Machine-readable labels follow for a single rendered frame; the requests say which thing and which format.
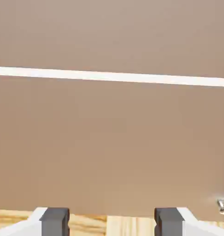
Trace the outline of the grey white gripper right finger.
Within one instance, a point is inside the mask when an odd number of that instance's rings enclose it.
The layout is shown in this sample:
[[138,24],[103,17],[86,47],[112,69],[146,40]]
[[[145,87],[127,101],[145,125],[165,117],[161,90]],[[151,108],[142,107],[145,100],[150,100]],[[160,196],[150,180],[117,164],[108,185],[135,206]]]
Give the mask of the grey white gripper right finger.
[[224,229],[199,221],[186,207],[155,208],[154,236],[224,236]]

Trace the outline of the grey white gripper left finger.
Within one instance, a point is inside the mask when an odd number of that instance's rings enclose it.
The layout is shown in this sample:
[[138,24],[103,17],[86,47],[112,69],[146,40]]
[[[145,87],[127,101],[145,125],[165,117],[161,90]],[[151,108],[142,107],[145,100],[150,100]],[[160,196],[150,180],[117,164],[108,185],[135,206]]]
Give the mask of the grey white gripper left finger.
[[70,211],[61,207],[38,207],[27,220],[0,229],[0,236],[69,236]]

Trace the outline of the tan cabinet door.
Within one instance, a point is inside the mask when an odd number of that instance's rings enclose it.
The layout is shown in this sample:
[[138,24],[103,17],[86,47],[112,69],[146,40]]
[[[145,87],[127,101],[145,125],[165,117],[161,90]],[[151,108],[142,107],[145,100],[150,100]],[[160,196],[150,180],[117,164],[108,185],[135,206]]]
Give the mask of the tan cabinet door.
[[224,78],[224,0],[0,0],[0,66]]
[[0,77],[0,209],[224,221],[224,87]]

